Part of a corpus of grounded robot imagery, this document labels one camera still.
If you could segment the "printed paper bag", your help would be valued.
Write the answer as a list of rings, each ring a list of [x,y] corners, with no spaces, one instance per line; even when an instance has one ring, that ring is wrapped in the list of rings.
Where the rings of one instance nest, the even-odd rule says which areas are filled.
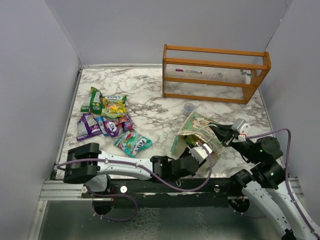
[[[215,124],[214,120],[193,111],[176,134],[170,152],[176,156],[181,154],[184,148],[188,146],[185,137],[187,135],[196,135],[200,138],[202,144],[207,144],[212,149],[212,161],[213,164],[216,164],[223,152],[223,146],[210,129],[210,126],[207,126],[210,123]]]

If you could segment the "blue snack packet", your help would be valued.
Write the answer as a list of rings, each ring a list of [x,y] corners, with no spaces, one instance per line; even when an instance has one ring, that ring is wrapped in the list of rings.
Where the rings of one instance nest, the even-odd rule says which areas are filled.
[[[96,121],[97,121],[97,123],[98,123],[98,125],[99,125],[99,127],[100,127],[100,129],[101,129],[101,132],[103,133],[103,135],[106,137],[106,136],[108,136],[108,133],[107,133],[107,131],[106,131],[106,127],[105,127],[105,119],[104,119],[104,117],[103,116],[97,116],[96,118]]]

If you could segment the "red snack packet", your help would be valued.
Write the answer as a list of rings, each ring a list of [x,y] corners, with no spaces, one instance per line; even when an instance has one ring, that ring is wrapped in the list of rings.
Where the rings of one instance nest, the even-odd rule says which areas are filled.
[[[122,131],[124,133],[130,131],[133,128],[133,121],[128,113],[120,117],[119,122],[121,123]]]

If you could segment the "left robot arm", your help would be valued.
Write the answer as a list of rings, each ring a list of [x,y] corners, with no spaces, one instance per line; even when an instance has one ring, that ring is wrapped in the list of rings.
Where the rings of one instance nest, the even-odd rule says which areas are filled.
[[[183,177],[194,176],[206,160],[212,159],[211,153],[206,143],[197,142],[195,147],[187,147],[178,159],[158,155],[130,158],[102,151],[98,143],[92,142],[70,149],[66,162],[58,164],[57,169],[64,171],[64,183],[84,184],[101,198],[110,193],[109,175],[160,182],[184,192],[185,189],[172,183]]]

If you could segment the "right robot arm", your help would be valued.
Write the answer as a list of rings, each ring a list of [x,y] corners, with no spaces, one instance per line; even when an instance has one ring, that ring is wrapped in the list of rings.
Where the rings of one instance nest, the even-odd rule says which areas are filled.
[[[273,221],[283,240],[318,240],[320,227],[312,220],[289,181],[287,167],[277,160],[290,156],[290,139],[282,152],[273,131],[249,136],[249,124],[238,119],[233,125],[209,123],[208,126],[224,147],[236,150],[250,170],[242,169],[230,177],[230,191],[244,194]]]

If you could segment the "teal Fox's candy bag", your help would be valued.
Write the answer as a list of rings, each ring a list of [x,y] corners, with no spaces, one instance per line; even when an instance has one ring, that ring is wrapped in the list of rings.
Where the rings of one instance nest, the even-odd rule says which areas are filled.
[[[152,141],[139,134],[135,129],[131,129],[117,139],[114,145],[123,150],[129,157],[134,158],[138,151],[149,148],[152,145]]]

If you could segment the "small green snack packet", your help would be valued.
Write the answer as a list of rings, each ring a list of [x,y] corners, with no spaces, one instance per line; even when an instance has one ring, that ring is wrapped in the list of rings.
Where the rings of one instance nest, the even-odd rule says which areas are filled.
[[[90,94],[87,96],[83,104],[81,105],[80,111],[82,113],[92,113],[100,115],[102,113],[102,93],[95,87],[90,88]]]

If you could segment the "purple Fox's candy bag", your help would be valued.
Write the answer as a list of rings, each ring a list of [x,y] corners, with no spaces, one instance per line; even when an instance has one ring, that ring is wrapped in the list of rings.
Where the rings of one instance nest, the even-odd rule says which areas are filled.
[[[106,120],[103,122],[103,135],[111,138],[117,137],[122,130],[122,123],[119,121]]]

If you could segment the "yellow green Fox's candy bag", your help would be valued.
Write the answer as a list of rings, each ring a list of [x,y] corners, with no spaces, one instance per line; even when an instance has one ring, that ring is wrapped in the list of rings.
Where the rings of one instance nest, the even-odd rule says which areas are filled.
[[[126,95],[105,95],[102,97],[101,115],[106,118],[116,119],[127,113]]]

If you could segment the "purple snack packet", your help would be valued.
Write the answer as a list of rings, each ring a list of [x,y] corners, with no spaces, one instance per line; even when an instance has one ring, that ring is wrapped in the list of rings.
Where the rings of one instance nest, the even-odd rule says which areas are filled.
[[[91,113],[83,113],[79,121],[77,122],[77,136],[76,140],[82,141],[98,135],[103,132]]]

